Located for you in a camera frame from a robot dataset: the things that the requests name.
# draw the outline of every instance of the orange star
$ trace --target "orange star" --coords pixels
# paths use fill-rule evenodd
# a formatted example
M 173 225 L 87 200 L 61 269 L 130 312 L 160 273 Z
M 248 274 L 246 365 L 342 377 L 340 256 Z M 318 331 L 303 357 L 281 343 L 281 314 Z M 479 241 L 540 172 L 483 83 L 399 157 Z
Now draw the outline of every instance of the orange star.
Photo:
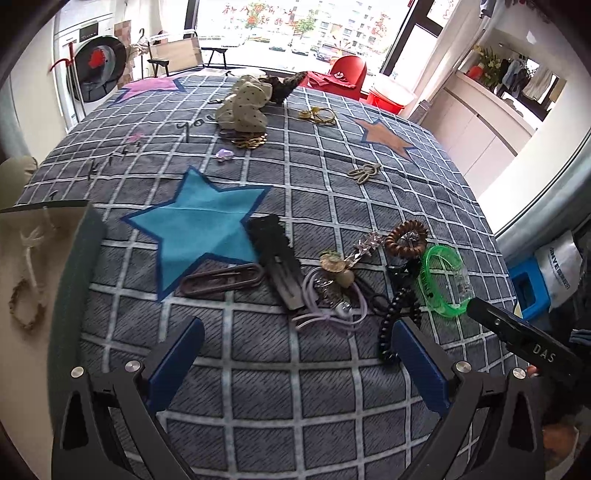
M 361 139 L 363 143 L 385 145 L 402 158 L 412 161 L 407 153 L 407 148 L 416 147 L 392 132 L 384 122 L 376 120 L 374 123 L 370 124 L 360 118 L 353 118 L 352 120 L 365 130 L 363 138 Z

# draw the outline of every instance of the gray plaid bedsheet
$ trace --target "gray plaid bedsheet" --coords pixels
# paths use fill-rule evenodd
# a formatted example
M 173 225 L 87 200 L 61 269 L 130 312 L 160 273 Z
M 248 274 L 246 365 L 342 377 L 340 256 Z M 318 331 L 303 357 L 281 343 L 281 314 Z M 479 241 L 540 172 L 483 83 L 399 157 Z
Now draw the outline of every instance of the gray plaid bedsheet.
M 57 191 L 56 200 L 89 199 L 108 226 L 83 319 L 82 365 L 107 372 L 141 359 L 175 324 L 197 315 L 205 344 L 159 419 L 199 478 L 395 479 L 437 416 L 426 410 L 403 366 L 377 360 L 377 318 L 349 340 L 319 325 L 296 332 L 268 284 L 200 300 L 172 294 L 157 303 L 157 246 L 119 218 L 171 199 L 188 166 L 195 166 L 222 186 L 272 185 L 255 216 L 281 217 L 307 270 L 326 248 L 347 254 L 365 232 L 387 233 L 401 220 L 418 219 L 428 226 L 431 243 L 460 252 L 477 296 L 512 310 L 514 291 L 482 210 L 431 133 L 314 90 L 298 88 L 285 106 L 265 107 L 268 142 L 256 150 L 221 140 L 212 121 L 193 128 L 186 143 L 176 122 L 213 114 L 217 105 L 207 100 L 223 97 L 234 80 L 180 81 L 186 93 L 147 92 L 92 112 L 43 162 L 20 198 L 40 202 Z M 298 110 L 311 106 L 334 109 L 337 126 L 297 119 Z M 381 118 L 419 150 L 410 150 L 412 161 L 406 161 L 387 147 L 363 144 L 361 128 L 347 115 Z M 143 134 L 139 151 L 130 146 L 124 160 L 109 165 L 110 153 L 137 133 Z M 220 164 L 213 158 L 220 148 L 237 156 Z M 98 171 L 88 180 L 93 160 Z M 360 187 L 346 172 L 367 161 L 383 168 Z M 380 251 L 356 272 L 391 295 L 387 261 Z M 437 278 L 449 292 L 449 279 Z M 466 316 L 449 321 L 423 308 L 423 331 L 475 369 L 503 374 L 516 365 L 495 335 Z M 149 478 L 115 418 L 134 469 Z M 481 414 L 470 429 L 453 467 L 456 476 L 482 421 Z

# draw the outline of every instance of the hair clip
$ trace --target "hair clip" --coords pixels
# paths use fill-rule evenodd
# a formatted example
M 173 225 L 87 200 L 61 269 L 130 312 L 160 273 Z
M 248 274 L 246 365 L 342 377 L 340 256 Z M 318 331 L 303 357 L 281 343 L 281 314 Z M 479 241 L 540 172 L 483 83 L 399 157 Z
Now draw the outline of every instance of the hair clip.
M 288 310 L 304 306 L 301 285 L 304 276 L 285 229 L 277 215 L 250 218 L 246 231 L 273 286 Z
M 198 298 L 206 293 L 256 287 L 264 271 L 259 264 L 249 263 L 188 275 L 181 280 L 179 292 L 185 297 Z

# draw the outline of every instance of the white bag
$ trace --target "white bag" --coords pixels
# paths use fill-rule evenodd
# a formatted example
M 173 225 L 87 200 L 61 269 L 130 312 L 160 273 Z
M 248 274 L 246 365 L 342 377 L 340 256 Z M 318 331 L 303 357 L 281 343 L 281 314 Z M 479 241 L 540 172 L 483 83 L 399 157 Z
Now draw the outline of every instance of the white bag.
M 550 296 L 550 310 L 562 305 L 577 291 L 583 259 L 570 230 L 535 252 Z

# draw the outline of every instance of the green bracelet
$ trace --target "green bracelet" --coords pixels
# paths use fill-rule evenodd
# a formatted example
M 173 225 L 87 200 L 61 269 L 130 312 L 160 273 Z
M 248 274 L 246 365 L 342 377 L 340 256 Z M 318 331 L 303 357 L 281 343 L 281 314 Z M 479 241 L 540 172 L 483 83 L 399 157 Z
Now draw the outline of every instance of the green bracelet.
M 431 259 L 437 257 L 441 260 L 441 266 L 447 264 L 454 275 L 461 275 L 463 278 L 461 287 L 459 286 L 460 297 L 467 296 L 462 300 L 459 306 L 454 307 L 445 300 L 433 276 L 431 275 Z M 466 313 L 468 301 L 474 297 L 474 293 L 469 284 L 467 271 L 464 263 L 455 250 L 444 245 L 435 245 L 428 249 L 423 255 L 423 264 L 421 266 L 421 273 L 418 276 L 418 283 L 421 291 L 425 296 L 427 305 L 435 310 L 439 315 L 445 318 L 454 318 L 462 313 Z

